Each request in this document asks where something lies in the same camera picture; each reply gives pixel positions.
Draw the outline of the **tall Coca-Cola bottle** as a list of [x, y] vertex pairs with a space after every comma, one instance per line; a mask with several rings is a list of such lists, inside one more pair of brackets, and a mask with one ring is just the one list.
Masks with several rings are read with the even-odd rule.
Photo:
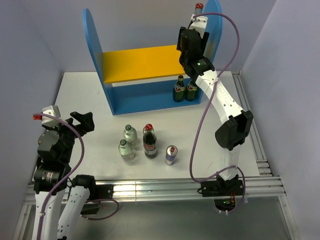
[[203, 13], [204, 5], [200, 2], [195, 4], [193, 15], [200, 15]]

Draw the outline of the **clear water bottle front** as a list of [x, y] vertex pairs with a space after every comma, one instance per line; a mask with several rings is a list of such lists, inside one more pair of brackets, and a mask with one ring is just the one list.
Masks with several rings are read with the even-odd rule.
[[131, 143], [126, 141], [125, 139], [120, 140], [118, 145], [118, 151], [122, 159], [125, 161], [133, 160], [135, 157], [135, 153], [133, 152]]

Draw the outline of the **clear water bottle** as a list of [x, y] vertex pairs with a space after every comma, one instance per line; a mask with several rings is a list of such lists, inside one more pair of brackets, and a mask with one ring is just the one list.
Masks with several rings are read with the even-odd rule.
[[125, 129], [123, 131], [123, 137], [124, 139], [130, 143], [132, 146], [135, 146], [138, 141], [138, 134], [134, 127], [132, 127], [130, 124], [127, 124], [125, 126]]
[[118, 145], [118, 151], [122, 159], [125, 161], [133, 160], [135, 157], [135, 153], [133, 152], [131, 143], [126, 141], [125, 139], [120, 140]]

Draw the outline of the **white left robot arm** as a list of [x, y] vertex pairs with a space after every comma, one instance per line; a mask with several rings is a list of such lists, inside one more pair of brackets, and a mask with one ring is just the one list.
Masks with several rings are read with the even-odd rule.
[[81, 146], [80, 158], [84, 158], [85, 146], [82, 137], [95, 129], [93, 113], [76, 111], [63, 120], [55, 106], [33, 114], [45, 128], [38, 138], [38, 158], [33, 176], [35, 192], [35, 220], [32, 239], [69, 240], [87, 200], [98, 193], [92, 175], [77, 175], [68, 184], [76, 170], [70, 160], [76, 140]]

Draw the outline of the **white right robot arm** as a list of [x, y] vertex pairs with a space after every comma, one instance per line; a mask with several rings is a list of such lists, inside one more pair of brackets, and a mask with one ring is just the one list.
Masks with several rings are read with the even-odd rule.
[[237, 165], [241, 146], [251, 129], [253, 114], [236, 103], [219, 79], [211, 61], [204, 56], [209, 35], [208, 32], [200, 34], [195, 29], [181, 27], [177, 41], [177, 50], [181, 52], [179, 63], [190, 77], [186, 99], [193, 100], [195, 94], [192, 91], [201, 89], [221, 122], [214, 136], [224, 151], [219, 162], [223, 171], [217, 174], [215, 181], [202, 182], [201, 190], [204, 197], [241, 195], [244, 185], [239, 179]]

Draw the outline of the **clear water bottle rear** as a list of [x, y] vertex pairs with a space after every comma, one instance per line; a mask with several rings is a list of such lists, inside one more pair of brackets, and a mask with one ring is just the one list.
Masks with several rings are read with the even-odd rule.
[[130, 124], [127, 124], [125, 126], [125, 129], [123, 131], [123, 137], [124, 139], [130, 143], [132, 146], [135, 146], [138, 141], [138, 134], [134, 127], [132, 127]]

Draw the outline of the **green Perrier bottle right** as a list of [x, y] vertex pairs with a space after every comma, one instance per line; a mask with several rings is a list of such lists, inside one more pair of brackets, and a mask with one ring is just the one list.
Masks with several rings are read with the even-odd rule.
[[194, 80], [191, 80], [186, 86], [185, 100], [188, 102], [194, 101], [198, 96], [198, 87]]

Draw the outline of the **green perrier bottle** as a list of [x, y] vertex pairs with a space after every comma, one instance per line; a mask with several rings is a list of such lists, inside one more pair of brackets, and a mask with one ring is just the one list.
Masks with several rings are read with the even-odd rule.
[[173, 100], [177, 103], [182, 102], [185, 99], [185, 86], [183, 75], [178, 76], [177, 82], [173, 87], [172, 97]]
[[191, 80], [186, 86], [185, 100], [188, 102], [194, 101], [198, 96], [198, 87], [194, 80]]

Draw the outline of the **green Perrier bottle left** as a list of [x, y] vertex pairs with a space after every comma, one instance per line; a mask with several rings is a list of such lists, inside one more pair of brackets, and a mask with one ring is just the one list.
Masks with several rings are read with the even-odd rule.
[[182, 102], [185, 99], [185, 86], [183, 75], [178, 76], [177, 82], [173, 87], [172, 97], [173, 100], [177, 103]]

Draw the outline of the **Red Bull can right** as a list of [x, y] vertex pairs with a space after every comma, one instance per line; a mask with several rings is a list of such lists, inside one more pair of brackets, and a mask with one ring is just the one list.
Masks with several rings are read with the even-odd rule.
[[169, 145], [165, 151], [165, 162], [172, 166], [175, 164], [178, 154], [178, 148], [175, 145]]

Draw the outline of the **aluminium frame rail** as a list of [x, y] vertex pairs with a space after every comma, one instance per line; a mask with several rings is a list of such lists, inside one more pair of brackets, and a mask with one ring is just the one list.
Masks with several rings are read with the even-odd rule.
[[[249, 110], [249, 103], [240, 75], [227, 71], [221, 76], [222, 82], [237, 103]], [[113, 197], [118, 202], [152, 202], [213, 200], [196, 193], [200, 184], [190, 178], [189, 160], [196, 130], [208, 100], [204, 97], [200, 104], [173, 101], [175, 107], [112, 115], [105, 93], [96, 72], [66, 72], [57, 94], [55, 104], [59, 106], [63, 118], [70, 112], [92, 112], [95, 130], [84, 137], [84, 160], [72, 174], [93, 175], [98, 187], [113, 185]], [[159, 140], [158, 155], [147, 159], [142, 148], [142, 129], [146, 123], [155, 126]], [[133, 163], [125, 163], [120, 157], [118, 144], [126, 124], [133, 124], [138, 131], [139, 150]], [[220, 119], [210, 107], [201, 128], [193, 159], [193, 174], [199, 178], [212, 175], [220, 170], [218, 160], [224, 150], [214, 142], [213, 136], [220, 125]], [[178, 148], [178, 158], [173, 166], [165, 163], [164, 151], [167, 146]], [[249, 136], [240, 150], [239, 167], [245, 175], [247, 198], [276, 197], [279, 206], [260, 214], [267, 219], [272, 210], [284, 217], [288, 235], [282, 239], [301, 240], [292, 216], [286, 191], [279, 176], [273, 175], [255, 121]]]

